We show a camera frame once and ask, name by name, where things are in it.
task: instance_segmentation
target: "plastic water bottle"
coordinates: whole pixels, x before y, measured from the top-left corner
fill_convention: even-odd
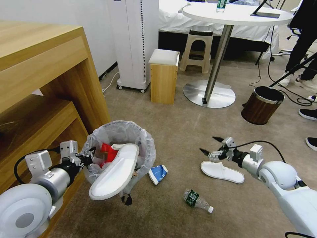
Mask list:
[[[203,199],[199,194],[193,190],[186,189],[183,195],[185,202],[191,207],[202,208],[209,213],[212,213],[214,208],[210,206],[205,199]]]
[[[225,11],[227,0],[218,0],[216,12],[223,13]]]

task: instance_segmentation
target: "person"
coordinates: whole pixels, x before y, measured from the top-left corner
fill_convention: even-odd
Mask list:
[[[288,63],[285,68],[285,75],[294,66],[300,63],[305,57],[306,52],[317,39],[317,0],[304,0],[292,19],[289,27],[291,29],[298,28],[301,32],[296,45],[294,46]],[[304,72],[297,77],[295,84],[305,88],[308,91],[317,93],[317,82],[313,79],[317,74],[317,59],[313,59]],[[280,85],[286,87],[290,83],[290,76],[280,82]]]
[[[299,115],[301,115],[303,118],[317,121],[317,109],[315,110],[309,110],[309,109],[299,109],[298,111]],[[305,139],[306,144],[313,150],[317,151],[317,138],[315,137],[307,137]]]

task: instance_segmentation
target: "black bed frame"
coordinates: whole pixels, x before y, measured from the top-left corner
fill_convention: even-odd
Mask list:
[[[217,48],[219,45],[220,36],[214,36],[211,45],[211,58],[214,59],[216,56]],[[174,50],[179,51],[181,54],[184,52],[187,42],[187,34],[186,33],[174,33],[174,32],[166,32],[159,31],[158,32],[158,48],[164,50]],[[260,55],[255,63],[257,65],[261,56],[264,52],[269,48],[269,44],[262,41],[252,41],[245,40],[240,38],[230,38],[229,44],[227,47],[227,52],[236,52],[237,49],[239,51],[256,51],[260,52]],[[201,41],[196,41],[192,45],[192,49],[195,51],[203,51],[204,43]]]

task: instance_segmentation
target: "green bottle label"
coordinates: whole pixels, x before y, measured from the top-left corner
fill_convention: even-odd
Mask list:
[[[217,8],[225,8],[227,0],[218,0]]]
[[[199,197],[199,194],[191,190],[186,198],[186,203],[190,205],[191,207],[194,207],[198,197]]]

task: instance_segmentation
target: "round metal base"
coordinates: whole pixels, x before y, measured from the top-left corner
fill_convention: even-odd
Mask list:
[[[187,99],[199,106],[208,108],[223,108],[230,106],[235,101],[234,91],[229,85],[215,83],[208,104],[202,103],[202,98],[205,95],[208,80],[201,79],[184,86],[183,92]]]

